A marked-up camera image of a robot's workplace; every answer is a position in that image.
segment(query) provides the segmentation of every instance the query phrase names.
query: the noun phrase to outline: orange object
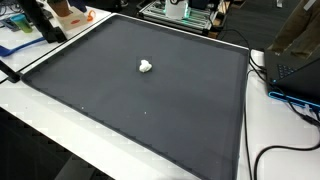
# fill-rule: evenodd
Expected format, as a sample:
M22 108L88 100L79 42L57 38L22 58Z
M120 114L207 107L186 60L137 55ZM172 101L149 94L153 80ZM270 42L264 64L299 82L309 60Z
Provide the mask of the orange object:
M92 21L95 17L96 17L96 12L94 12L94 10L90 10L87 21Z

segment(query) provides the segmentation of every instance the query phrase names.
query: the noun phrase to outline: cable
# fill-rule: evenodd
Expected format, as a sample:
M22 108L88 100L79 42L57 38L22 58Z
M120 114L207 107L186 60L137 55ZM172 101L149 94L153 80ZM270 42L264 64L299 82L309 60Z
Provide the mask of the cable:
M7 12L7 6L1 5L0 6L0 17L5 15Z
M23 10L21 9L21 7L18 4L11 4L8 5L9 9L11 9L11 11L15 12L15 13L21 13Z
M294 150L294 151L313 151L313 150L316 150L320 148L320 140L319 142L313 146L313 147L310 147L310 148L295 148L295 147L289 147L289 146L278 146L278 145L275 145L275 146L269 146L269 147L266 147L264 148L263 150L261 150L256 158L256 161L254 163L254 170L253 170L253 175L254 175L254 180L258 180L258 165L259 165L259 160L261 159L262 155L271 150L271 149L288 149L288 150Z
M291 109L293 110L293 112L295 112L299 117L301 117L301 118L302 118L303 120L305 120L306 122L308 122L308 123L316 126L316 127L319 129L319 127L320 127L319 111L318 111L318 112L315 111L318 121L315 120L314 118L308 116L308 115L304 115L304 114L300 113L300 112L297 111L297 109L293 106L292 102L291 102L290 99L287 97L287 95L286 95L279 87L276 87L276 86L274 86L273 84L267 82L267 80L264 79L264 78L259 74L258 70L255 69L255 67L254 67L253 65L251 65L251 67L253 68L253 71L256 72L256 74L259 76L259 78L260 78L261 80L263 80L264 82L270 84L270 86L272 86L273 88L278 89L278 90L283 94L283 97L287 100L287 102L288 102L288 104L290 105L290 107L291 107ZM259 152L259 154L258 154L258 156L257 156L257 158L256 158L256 161L255 161L255 164L254 164L254 169L253 169L254 180L258 180L258 178L257 178L257 176L258 176L258 175L257 175L257 169L258 169L258 165L259 165L259 160L260 160L260 158L262 157L262 155L263 155L265 152L267 152L267 151L269 151L269 150L271 150L271 149L288 149L288 150L295 150L295 151L312 151L312 150L315 150L315 149L318 149L318 148L320 148L320 140L319 140L319 143L318 143L318 144L316 144L315 146L310 147L310 148L295 148L295 147L280 146L280 145L274 145L274 146L266 147L266 148L262 149L262 150Z
M265 83L269 84L271 87L273 88L276 88L278 89L282 95L284 96L284 98L287 100L288 104L290 105L291 109L293 110L293 112L295 112L299 117L301 117L303 120L305 120L306 122L316 126L319 130L319 134L320 134L320 117L319 117L319 112L316 113L317 114L317 120L315 120L314 118L308 116L308 115L304 115L300 112L298 112L296 110L296 108L293 106L292 102L290 101L290 99L286 96L286 94L279 88L279 87L276 87L274 86L272 83L268 82L265 78L263 78L261 76L261 74L259 73L262 72L262 73L266 73L266 68L265 67L262 67L262 66L259 66L255 63L255 61L253 60L252 56L251 56L251 49L250 49L250 45L249 45L249 42L248 40L237 30L234 30L234 29L226 29L226 30L221 30L221 31L234 31L236 33L239 34L239 36L241 36L243 38L243 40L247 43L248 45L248 48L249 48L249 65L251 66L252 70L250 70L248 73L247 73L247 78L248 78L248 75L249 73L251 73L252 71L255 71L255 73L258 75L258 77L263 80ZM245 107L244 107L244 125L245 125L245 143L246 143L246 151L247 151L247 161L248 161L248 168L249 168L249 175L250 175L250 180L252 180L252 173L251 173L251 163L250 163L250 153L249 153L249 145L248 145L248 136L247 136L247 113L246 113L246 101L245 101ZM264 148L262 151L259 152L256 160L255 160L255 163L254 163L254 170L253 170L253 175L254 175L254 180L258 180L257 178L257 169L258 169L258 165L259 165L259 160L260 158L262 157L262 155L271 150L271 149L288 149L288 150L296 150L296 151L312 151L312 150L315 150L315 149L318 149L320 148L320 140L319 142L311 147L311 148L295 148L295 147L289 147L289 146L280 146L280 145L274 145L274 146L269 146L269 147L266 147Z
M226 29L228 29L228 19L226 19L225 26L226 26ZM225 32L225 33L223 34L223 36L220 38L220 41L223 40L223 38L226 36L226 34L227 34L227 32Z
M316 116L317 116L318 121L320 121L319 112L315 112L315 113L316 113Z

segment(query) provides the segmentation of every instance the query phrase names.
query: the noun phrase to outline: power cord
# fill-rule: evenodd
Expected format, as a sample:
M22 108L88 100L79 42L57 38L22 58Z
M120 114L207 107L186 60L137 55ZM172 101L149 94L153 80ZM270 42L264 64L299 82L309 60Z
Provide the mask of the power cord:
M320 118L319 118L319 110L313 110L314 113L316 114L317 116L317 120L308 116L308 115L305 115L305 114L302 114L300 113L299 111L297 111L297 109L293 106L292 102L290 101L290 99L287 97L287 95L279 88L279 87L276 87L274 86L273 84L271 84L270 82L267 82L267 80L265 80L264 78L262 78L262 76L259 74L258 70L255 69L254 66L251 66L253 68L253 70L256 72L256 74L258 75L258 77L263 80L264 82L268 83L271 87L279 90L284 98L287 100L288 104L290 105L291 109L293 110L294 113L296 113L299 117L301 117L303 120L305 120L306 122L308 122L309 124L311 125L314 125L318 128L319 130L319 134L320 134ZM254 164L254 169L253 169L253 175L254 175L254 180L258 180L258 165L259 165L259 160L261 159L262 155L264 153L266 153L267 151L269 150L272 150L272 149L288 149L288 150L295 150L295 151L313 151L315 149L318 149L320 148L320 140L319 142L313 146L313 147L310 147L310 148L295 148L295 147L290 147L290 146L280 146L280 145L274 145L274 146L269 146L269 147L266 147L264 149L262 149L259 154L257 155L256 157L256 160L255 160L255 164Z
M273 84L271 84L270 82L268 82L265 78L263 78L261 76L260 73L263 73L263 74L266 73L266 68L257 65L255 63L255 61L253 60L253 58L251 56L252 49L250 49L248 40L237 30L226 29L226 30L223 30L223 31L234 31L234 32L238 33L243 38L243 40L247 43L248 48L249 48L249 64L250 64L250 66L252 68L252 70L250 70L247 73L247 78L248 78L249 73L254 71L262 81L264 81L265 83L269 84L271 87L278 89L283 94L284 98L287 100L287 102L290 105L290 107L293 110L293 112L295 112L299 117L301 117L303 120L305 120L309 124L316 126L318 128L319 134L320 134L319 110L318 111L314 110L314 112L316 113L316 116L317 116L317 120L312 118L312 117L310 117L310 116L308 116L308 115L304 115L304 114L300 113L299 111L297 111L296 108L293 106L292 102L290 101L290 99L286 96L286 94L279 87L274 86ZM245 146L246 146L246 152L247 152L248 169L249 169L250 180L252 180L249 145L248 145L246 101L245 101L245 106L244 106L244 125L245 125L245 127L244 127L244 129L245 129L245 143L246 143ZM257 169L258 169L258 165L259 165L259 160L261 159L262 155L264 153L266 153L267 151L272 150L272 149L288 149L288 150L295 150L295 151L313 151L313 150L318 149L318 148L320 148L320 140L315 146L310 147L310 148L296 148L296 147L280 146L280 145L274 145L274 146L266 147L266 148L264 148L263 150L261 150L259 152L259 154L257 155L257 158L255 160L254 170L253 170L254 180L258 180L258 176L257 176L257 172L258 171L257 171Z
M12 0L5 0L0 3L0 17L4 15L9 15L9 14L16 14L16 13L22 13L23 10L19 6L18 3Z

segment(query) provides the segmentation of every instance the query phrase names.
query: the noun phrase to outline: gray fabric surface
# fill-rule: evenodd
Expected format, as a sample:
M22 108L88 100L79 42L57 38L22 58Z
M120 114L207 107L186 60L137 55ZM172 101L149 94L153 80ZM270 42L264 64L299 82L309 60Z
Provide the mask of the gray fabric surface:
M203 179L231 180L247 54L116 16L23 80Z

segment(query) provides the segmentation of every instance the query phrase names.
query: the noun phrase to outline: white table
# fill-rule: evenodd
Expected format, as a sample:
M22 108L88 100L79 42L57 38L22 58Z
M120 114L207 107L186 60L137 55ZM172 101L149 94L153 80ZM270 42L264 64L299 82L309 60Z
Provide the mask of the white table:
M54 53L41 58L32 66L52 54ZM263 60L262 52L253 51L252 56L258 63ZM12 84L6 81L0 84L0 94L0 106L3 109L117 180L198 179L170 161L22 82ZM280 144L309 147L319 139L316 128L300 120L286 104L268 98L265 85L253 73L248 80L247 107L252 164L256 154L266 146ZM243 142L242 135L238 180L249 179ZM319 169L320 150L272 151L266 153L261 160L259 180L318 180Z
M93 24L101 21L102 19L108 17L111 13L95 8L88 7L88 11L94 10L96 12L96 17L93 21L88 22L88 24L77 27L75 29L69 30L65 32L65 35L68 40L78 35L83 30L91 27ZM60 26L60 24L53 18L50 20L51 24L56 27ZM34 39L42 37L41 33L33 26L33 32L30 34L25 34L22 31L12 32L8 28L1 28L0 29L0 45L6 48L15 48L19 45L22 45L26 42L30 42ZM16 52L8 57L0 57L0 60L7 64L11 69L14 71L19 71L20 69L24 68L26 65L30 64L31 62L37 60L42 55L50 52L51 50L59 47L62 45L61 43L51 43L48 44L46 41L42 41L40 43L34 44L32 46L26 47L23 50ZM6 79L7 76L0 71L0 82Z

